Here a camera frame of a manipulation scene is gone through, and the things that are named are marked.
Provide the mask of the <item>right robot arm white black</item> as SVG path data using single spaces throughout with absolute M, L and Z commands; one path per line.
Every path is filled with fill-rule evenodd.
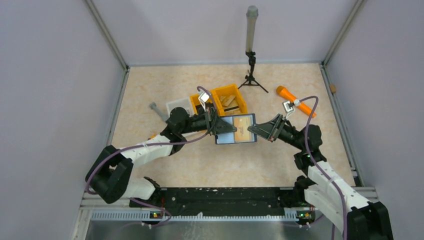
M 298 131 L 281 114 L 248 131 L 270 142 L 281 140 L 297 149 L 296 167 L 304 173 L 294 185 L 293 200 L 318 210 L 339 230 L 345 240 L 392 240 L 389 211 L 380 201 L 372 202 L 355 190 L 333 169 L 320 151 L 322 132 L 310 124 Z

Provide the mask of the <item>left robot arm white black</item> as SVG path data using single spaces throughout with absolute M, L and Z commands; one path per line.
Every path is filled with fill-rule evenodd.
M 100 196 L 107 204 L 121 198 L 136 198 L 154 207 L 161 198 L 159 185 L 149 177 L 132 180 L 134 168 L 179 152 L 190 144 L 184 134 L 204 131 L 206 135 L 216 136 L 237 130 L 218 115 L 213 105 L 192 116 L 184 108 L 176 107 L 165 122 L 164 130 L 147 141 L 124 148 L 106 146 L 85 177 L 86 192 Z

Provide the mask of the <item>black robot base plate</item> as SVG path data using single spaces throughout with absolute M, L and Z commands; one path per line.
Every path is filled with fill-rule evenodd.
M 311 210 L 292 187 L 169 187 L 155 193 L 147 204 L 164 208 L 173 217 L 283 216 L 289 209 Z

